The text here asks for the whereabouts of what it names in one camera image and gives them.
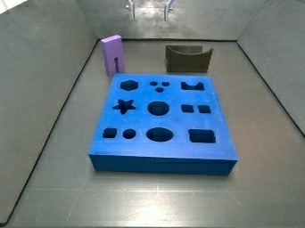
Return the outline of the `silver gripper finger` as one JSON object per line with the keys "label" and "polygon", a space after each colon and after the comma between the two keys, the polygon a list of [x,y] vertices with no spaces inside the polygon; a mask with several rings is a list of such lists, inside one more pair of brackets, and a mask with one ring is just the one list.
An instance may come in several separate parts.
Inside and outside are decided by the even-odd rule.
{"label": "silver gripper finger", "polygon": [[175,0],[168,0],[167,2],[165,2],[165,4],[164,4],[164,21],[167,21],[168,20],[168,13],[169,13],[169,11],[172,10],[171,8],[171,6],[172,6],[172,4],[173,4],[173,1]]}
{"label": "silver gripper finger", "polygon": [[131,20],[133,20],[136,18],[135,1],[133,0],[127,0],[125,8],[131,13]]}

